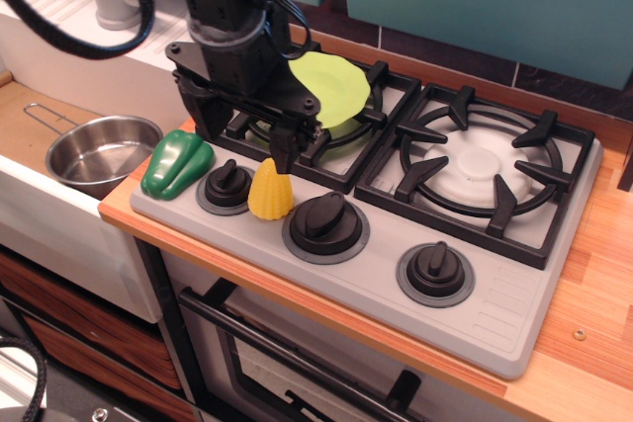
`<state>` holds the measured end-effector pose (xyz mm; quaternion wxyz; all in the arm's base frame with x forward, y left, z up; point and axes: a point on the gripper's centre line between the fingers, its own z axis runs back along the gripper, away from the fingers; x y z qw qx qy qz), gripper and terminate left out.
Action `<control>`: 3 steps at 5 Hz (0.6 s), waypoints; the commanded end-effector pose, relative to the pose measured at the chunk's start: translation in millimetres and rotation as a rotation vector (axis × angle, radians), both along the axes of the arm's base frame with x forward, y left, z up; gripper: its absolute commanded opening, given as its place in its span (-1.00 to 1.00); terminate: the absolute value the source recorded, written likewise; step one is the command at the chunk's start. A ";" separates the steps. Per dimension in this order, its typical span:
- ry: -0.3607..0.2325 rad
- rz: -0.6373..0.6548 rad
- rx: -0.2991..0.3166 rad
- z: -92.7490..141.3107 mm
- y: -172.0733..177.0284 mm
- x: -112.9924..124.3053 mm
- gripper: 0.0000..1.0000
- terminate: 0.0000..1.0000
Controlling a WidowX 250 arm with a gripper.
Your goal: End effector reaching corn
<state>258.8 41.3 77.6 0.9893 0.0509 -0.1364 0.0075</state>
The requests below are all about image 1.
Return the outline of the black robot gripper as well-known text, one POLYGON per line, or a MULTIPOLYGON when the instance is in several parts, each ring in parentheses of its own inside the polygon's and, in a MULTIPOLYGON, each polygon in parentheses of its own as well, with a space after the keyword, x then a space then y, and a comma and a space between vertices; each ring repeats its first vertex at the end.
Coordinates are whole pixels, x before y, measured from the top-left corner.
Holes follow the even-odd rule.
POLYGON ((192 20, 190 42, 165 50, 196 134, 215 140, 236 110, 273 126, 269 149, 278 174, 290 174, 298 157, 317 141, 319 100, 289 67, 292 45, 286 14, 254 14, 238 31, 192 20))

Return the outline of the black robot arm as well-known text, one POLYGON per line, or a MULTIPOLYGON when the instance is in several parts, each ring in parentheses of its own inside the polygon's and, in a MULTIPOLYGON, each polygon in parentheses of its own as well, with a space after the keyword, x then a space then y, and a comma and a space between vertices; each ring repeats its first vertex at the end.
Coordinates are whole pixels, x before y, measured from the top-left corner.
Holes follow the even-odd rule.
POLYGON ((320 133, 320 102, 290 68, 311 49, 291 41, 289 19, 303 13, 290 0, 185 1, 191 39, 165 53, 197 133, 214 140, 243 112, 270 126, 276 170, 290 173, 320 133))

